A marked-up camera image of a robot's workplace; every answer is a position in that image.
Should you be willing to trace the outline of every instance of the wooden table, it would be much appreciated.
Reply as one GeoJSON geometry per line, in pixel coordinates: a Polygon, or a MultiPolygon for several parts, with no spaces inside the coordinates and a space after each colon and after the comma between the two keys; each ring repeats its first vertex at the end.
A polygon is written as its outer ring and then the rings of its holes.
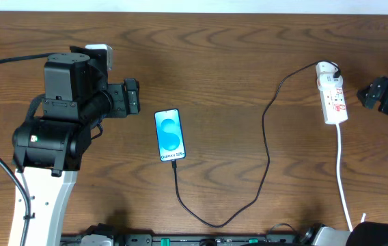
{"type": "MultiPolygon", "coordinates": [[[[316,71],[284,85],[266,116],[271,168],[261,196],[223,229],[177,202],[171,164],[158,159],[154,112],[179,108],[187,158],[178,162],[185,203],[222,223],[255,195],[266,165],[261,115],[278,83],[319,59],[343,71],[349,120],[341,124],[343,182],[357,225],[388,222],[388,116],[364,109],[356,91],[388,76],[388,16],[0,12],[0,59],[107,43],[112,83],[141,83],[142,110],[106,119],[83,157],[64,232],[99,222],[123,232],[265,233],[279,222],[346,229],[335,179],[336,132],[324,124],[316,71]]],[[[45,59],[0,65],[0,156],[44,92],[45,59]]],[[[0,245],[9,238],[14,185],[0,168],[0,245]]]]}

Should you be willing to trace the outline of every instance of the white backdrop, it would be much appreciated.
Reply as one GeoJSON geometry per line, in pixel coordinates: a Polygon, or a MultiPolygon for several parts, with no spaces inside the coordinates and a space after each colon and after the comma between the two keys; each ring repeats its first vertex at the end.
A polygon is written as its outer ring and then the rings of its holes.
{"type": "Polygon", "coordinates": [[[388,0],[0,0],[0,10],[388,14],[388,0]]]}

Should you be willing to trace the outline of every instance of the extension cord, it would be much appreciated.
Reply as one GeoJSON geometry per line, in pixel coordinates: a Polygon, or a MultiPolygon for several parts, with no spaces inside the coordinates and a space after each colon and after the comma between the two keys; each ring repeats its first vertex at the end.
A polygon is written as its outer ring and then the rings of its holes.
{"type": "Polygon", "coordinates": [[[317,87],[320,90],[324,123],[339,124],[348,119],[343,94],[343,78],[334,78],[338,71],[334,65],[322,61],[317,64],[317,87]]]}

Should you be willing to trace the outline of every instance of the phone wallpaper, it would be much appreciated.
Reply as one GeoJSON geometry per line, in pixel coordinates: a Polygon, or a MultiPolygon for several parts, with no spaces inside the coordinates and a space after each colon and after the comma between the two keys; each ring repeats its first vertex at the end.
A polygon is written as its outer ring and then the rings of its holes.
{"type": "Polygon", "coordinates": [[[185,157],[182,128],[177,110],[161,111],[154,115],[161,161],[185,157]]]}

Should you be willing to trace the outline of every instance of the smartphone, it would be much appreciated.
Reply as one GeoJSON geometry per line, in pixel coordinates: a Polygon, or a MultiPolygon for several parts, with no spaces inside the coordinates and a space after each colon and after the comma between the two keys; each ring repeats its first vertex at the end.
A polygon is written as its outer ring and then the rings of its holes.
{"type": "Polygon", "coordinates": [[[156,122],[161,161],[185,158],[185,144],[179,110],[158,111],[154,113],[154,121],[156,122]]]}

